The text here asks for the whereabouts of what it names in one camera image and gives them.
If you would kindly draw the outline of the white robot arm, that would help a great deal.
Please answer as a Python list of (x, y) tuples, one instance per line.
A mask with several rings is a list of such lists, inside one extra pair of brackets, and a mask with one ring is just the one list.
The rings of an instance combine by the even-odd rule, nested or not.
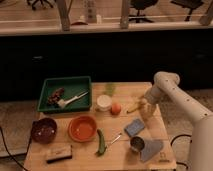
[(181, 88), (176, 73), (160, 71), (153, 85), (145, 92), (149, 104), (157, 104), (167, 95), (182, 109), (193, 125), (188, 155), (188, 171), (213, 171), (213, 111), (209, 110)]

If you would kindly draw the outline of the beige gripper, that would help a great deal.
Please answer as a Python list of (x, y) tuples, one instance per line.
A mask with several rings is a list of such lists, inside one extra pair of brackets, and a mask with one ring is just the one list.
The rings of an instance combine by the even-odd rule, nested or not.
[(154, 115), (155, 110), (156, 106), (153, 104), (148, 102), (140, 103), (140, 115), (144, 121), (147, 121), (149, 118), (151, 118)]

